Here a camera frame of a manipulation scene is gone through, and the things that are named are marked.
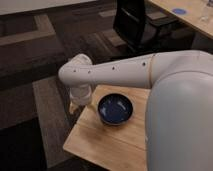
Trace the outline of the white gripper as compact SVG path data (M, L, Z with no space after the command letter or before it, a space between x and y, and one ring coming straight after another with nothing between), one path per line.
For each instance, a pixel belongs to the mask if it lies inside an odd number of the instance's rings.
M81 85L78 87L70 88L70 100L72 101L69 106L69 113L74 114L78 105L85 106L91 102L92 89L89 85Z

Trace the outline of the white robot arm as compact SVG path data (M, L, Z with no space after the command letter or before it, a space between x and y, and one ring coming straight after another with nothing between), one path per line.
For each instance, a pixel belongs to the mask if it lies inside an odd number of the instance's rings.
M79 104L93 85L148 89L148 171L213 171L213 54L158 52L96 65L78 54L58 76Z

